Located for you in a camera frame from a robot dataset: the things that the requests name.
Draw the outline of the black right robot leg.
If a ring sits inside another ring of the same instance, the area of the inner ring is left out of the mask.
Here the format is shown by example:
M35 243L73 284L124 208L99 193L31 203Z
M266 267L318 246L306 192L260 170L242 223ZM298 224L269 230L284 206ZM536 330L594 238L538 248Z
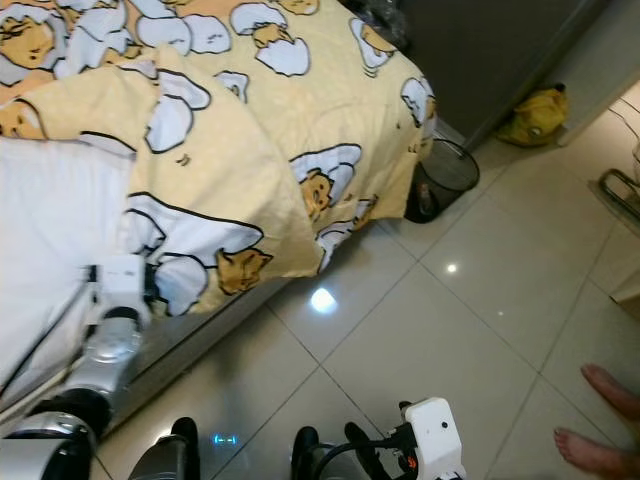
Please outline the black right robot leg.
M312 426L297 431L291 451L291 480L314 480L315 451L319 444L319 434Z

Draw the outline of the black robot leg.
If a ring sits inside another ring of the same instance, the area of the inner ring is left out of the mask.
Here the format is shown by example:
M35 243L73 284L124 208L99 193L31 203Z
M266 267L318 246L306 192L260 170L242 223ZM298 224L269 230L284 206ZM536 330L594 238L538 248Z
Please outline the black robot leg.
M312 426L297 431L291 451L291 480L314 480L315 451L319 444L319 434Z
M128 480L200 480L198 428L192 417L180 417L132 468Z

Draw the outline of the person's bare foot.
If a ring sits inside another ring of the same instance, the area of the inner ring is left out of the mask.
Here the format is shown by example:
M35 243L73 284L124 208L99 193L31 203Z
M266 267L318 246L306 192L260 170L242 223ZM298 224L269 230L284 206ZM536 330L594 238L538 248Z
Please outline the person's bare foot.
M628 422L640 422L640 394L618 383L614 376L595 364L581 366L581 374L591 389L603 398L614 412Z
M613 480L640 480L640 453L608 447L564 428L554 430L554 443L564 461L586 474Z

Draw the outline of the black left robot leg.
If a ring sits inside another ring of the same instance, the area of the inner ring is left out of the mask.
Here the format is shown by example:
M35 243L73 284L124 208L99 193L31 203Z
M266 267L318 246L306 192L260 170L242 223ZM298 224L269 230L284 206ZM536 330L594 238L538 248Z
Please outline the black left robot leg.
M128 480L200 480L198 428L192 417L180 417L132 468Z

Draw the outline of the black mesh wastebasket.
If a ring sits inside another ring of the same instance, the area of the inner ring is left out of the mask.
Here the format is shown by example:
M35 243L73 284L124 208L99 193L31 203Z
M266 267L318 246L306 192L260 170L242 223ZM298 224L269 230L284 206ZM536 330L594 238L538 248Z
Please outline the black mesh wastebasket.
M434 138L413 169L403 218L428 224L479 183L474 155L460 143Z

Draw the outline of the pale yellow cartoon quilt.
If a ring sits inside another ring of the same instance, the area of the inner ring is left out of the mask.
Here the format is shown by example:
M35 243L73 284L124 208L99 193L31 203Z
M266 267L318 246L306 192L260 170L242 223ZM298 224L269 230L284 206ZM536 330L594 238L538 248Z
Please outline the pale yellow cartoon quilt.
M353 230L404 211L436 119L424 74L340 0L310 47L301 79L253 79L169 150L83 140L134 155L109 255L146 261L156 314L311 276Z

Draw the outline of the white quilted mattress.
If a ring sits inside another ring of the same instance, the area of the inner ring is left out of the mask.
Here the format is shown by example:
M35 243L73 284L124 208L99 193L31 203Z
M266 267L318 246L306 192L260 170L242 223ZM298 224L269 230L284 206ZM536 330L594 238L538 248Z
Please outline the white quilted mattress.
M0 383L18 411L81 352L88 271L118 250L133 154L83 140L0 140Z

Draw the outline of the chrome metal rack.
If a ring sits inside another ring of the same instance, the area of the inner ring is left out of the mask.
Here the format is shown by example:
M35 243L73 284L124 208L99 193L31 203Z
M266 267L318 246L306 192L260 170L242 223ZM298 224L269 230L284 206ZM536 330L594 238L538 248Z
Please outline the chrome metal rack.
M618 169L609 169L596 180L596 188L608 205L620 212L631 228L640 232L640 180Z

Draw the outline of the yellow bag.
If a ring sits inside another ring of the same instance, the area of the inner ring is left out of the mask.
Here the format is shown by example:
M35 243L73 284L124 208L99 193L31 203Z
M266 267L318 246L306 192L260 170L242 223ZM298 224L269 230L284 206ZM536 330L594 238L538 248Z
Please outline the yellow bag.
M498 140L525 148L548 145L567 122L570 101L563 83L531 92L495 129Z

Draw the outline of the dark grey cabinet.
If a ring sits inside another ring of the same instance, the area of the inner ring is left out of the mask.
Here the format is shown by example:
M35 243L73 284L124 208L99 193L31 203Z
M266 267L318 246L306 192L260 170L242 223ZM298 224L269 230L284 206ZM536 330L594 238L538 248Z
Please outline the dark grey cabinet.
M476 147L543 84L611 0L399 0L407 55L433 87L439 131Z

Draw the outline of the black plastic bag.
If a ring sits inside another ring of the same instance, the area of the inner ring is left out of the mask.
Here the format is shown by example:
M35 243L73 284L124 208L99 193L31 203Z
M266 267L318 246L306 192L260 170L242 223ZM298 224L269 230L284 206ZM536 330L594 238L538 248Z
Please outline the black plastic bag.
M398 49L411 45L408 23L402 10L404 0L340 0L384 40Z

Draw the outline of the grey bed frame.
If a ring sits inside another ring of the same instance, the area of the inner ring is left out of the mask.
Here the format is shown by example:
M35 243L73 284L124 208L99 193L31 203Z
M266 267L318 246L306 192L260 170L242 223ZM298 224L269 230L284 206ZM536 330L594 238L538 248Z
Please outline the grey bed frame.
M212 452L246 448L319 367L271 307L292 284L271 280L215 314L154 321L100 436L106 454L155 442L179 417L196 421Z

